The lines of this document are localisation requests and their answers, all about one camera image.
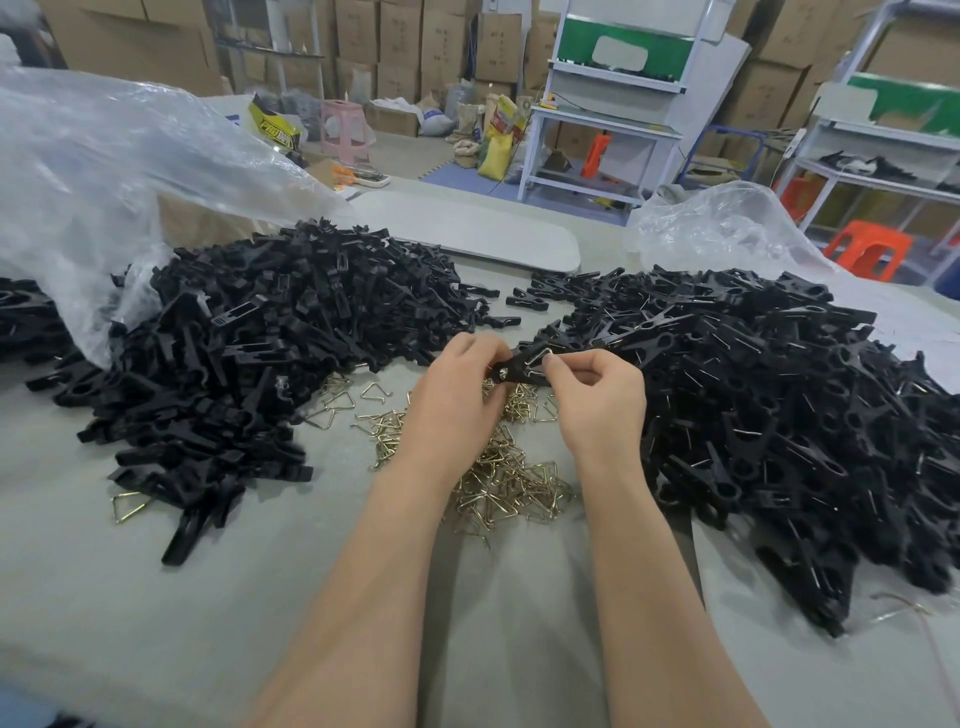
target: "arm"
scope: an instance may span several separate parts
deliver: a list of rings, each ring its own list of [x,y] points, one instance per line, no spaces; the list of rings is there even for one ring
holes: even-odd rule
[[[484,402],[487,367],[509,356],[494,336],[458,334],[417,383],[397,453],[248,728],[414,725],[430,552],[506,401],[497,387]]]
[[[767,728],[647,488],[643,374],[600,351],[544,364],[583,485],[612,725]]]

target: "forearm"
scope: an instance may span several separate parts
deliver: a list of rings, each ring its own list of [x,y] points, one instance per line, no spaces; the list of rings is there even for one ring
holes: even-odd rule
[[[400,462],[374,479],[249,728],[414,725],[427,573],[448,492]]]
[[[767,726],[704,611],[639,458],[578,470],[614,728]]]

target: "pink plastic stool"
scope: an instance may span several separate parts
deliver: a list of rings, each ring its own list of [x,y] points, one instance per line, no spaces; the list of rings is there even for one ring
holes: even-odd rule
[[[324,101],[320,125],[320,143],[324,154],[336,157],[343,164],[353,164],[357,156],[368,157],[370,138],[367,137],[367,117],[363,107],[349,101]],[[326,135],[327,119],[335,118],[339,136]]]

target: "hand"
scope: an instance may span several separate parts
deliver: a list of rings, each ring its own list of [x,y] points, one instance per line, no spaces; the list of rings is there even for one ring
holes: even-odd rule
[[[484,402],[487,370],[511,356],[507,343],[490,333],[450,339],[410,394],[394,460],[453,488],[490,441],[507,401],[507,385],[500,384]]]
[[[647,396],[637,367],[595,349],[548,354],[543,370],[560,406],[560,431],[578,468],[639,459]]]

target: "green panel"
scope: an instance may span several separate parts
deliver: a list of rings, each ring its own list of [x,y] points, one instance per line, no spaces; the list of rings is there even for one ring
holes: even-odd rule
[[[947,132],[960,136],[960,89],[937,84],[920,84],[872,73],[857,73],[850,85],[876,90],[876,103],[871,118],[877,120],[885,113],[896,112],[907,116],[923,116],[935,109],[922,131]]]
[[[560,38],[557,60],[590,63],[593,48],[603,36],[646,48],[649,55],[643,72],[650,76],[673,76],[675,81],[679,81],[683,75],[690,49],[693,48],[693,38],[690,37],[662,36],[636,28],[604,25],[568,16],[564,22],[564,34]]]

